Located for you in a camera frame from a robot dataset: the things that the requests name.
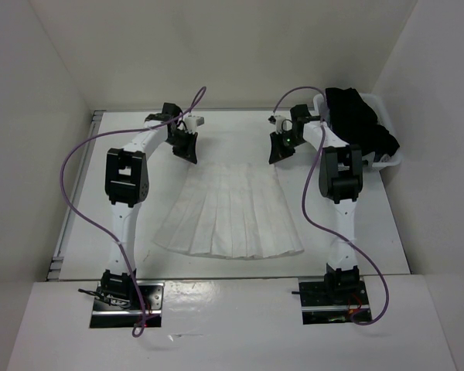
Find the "white pleated skirt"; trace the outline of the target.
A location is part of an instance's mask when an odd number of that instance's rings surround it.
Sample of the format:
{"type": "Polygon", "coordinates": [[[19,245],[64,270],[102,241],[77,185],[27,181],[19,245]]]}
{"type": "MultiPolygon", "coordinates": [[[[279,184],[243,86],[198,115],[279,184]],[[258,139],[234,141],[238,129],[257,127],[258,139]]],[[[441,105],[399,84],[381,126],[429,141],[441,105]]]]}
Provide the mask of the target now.
{"type": "Polygon", "coordinates": [[[191,167],[154,242],[178,254],[232,260],[304,250],[275,167],[251,163],[191,167]]]}

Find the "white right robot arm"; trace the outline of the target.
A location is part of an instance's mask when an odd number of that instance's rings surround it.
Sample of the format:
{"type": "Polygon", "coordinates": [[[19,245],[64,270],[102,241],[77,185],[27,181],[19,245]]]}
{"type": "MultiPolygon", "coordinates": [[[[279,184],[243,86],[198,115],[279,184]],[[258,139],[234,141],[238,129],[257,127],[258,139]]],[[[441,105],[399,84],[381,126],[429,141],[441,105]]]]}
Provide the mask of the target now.
{"type": "Polygon", "coordinates": [[[339,304],[355,294],[360,284],[355,250],[355,209],[363,188],[362,152],[339,138],[320,116],[313,116],[305,104],[291,109],[291,117],[273,114],[268,122],[274,164],[295,154],[295,148],[309,143],[316,149],[315,166],[319,168],[319,191],[334,206],[335,228],[319,228],[334,236],[323,277],[327,301],[339,304]]]}

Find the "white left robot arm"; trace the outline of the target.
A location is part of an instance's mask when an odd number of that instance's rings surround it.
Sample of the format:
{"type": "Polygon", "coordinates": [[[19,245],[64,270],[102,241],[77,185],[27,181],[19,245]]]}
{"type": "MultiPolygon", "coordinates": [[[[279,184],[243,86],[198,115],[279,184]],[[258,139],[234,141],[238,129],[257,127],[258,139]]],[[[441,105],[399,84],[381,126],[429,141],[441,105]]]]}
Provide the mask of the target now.
{"type": "Polygon", "coordinates": [[[139,210],[150,190],[149,157],[158,146],[168,143],[175,156],[197,163],[197,128],[204,124],[204,118],[181,118],[182,113],[176,104],[163,104],[160,113],[145,119],[143,131],[123,147],[107,152],[104,191],[111,204],[114,246],[98,291],[119,308],[131,308],[140,302],[135,283],[135,230],[139,210]]]}

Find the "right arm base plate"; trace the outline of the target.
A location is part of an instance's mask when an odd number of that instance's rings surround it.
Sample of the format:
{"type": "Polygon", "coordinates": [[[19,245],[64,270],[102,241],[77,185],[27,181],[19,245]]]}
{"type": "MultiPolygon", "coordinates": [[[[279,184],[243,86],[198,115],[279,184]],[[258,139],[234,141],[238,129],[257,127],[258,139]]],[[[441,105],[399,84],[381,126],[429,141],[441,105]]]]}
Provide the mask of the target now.
{"type": "Polygon", "coordinates": [[[291,293],[300,300],[304,325],[367,323],[373,319],[363,280],[355,289],[338,297],[329,296],[321,280],[299,280],[291,293]]]}

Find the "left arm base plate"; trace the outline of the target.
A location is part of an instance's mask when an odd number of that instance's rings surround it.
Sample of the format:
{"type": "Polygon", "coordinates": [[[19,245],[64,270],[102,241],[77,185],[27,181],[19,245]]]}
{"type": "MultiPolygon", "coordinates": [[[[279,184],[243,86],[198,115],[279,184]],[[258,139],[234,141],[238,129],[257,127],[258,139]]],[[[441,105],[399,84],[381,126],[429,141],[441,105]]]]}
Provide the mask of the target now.
{"type": "MultiPolygon", "coordinates": [[[[162,304],[165,284],[158,281],[139,281],[145,303],[146,328],[162,325],[162,304]]],[[[128,301],[111,296],[103,297],[101,288],[90,291],[94,297],[90,328],[132,328],[142,320],[142,310],[137,295],[128,301]]]]}

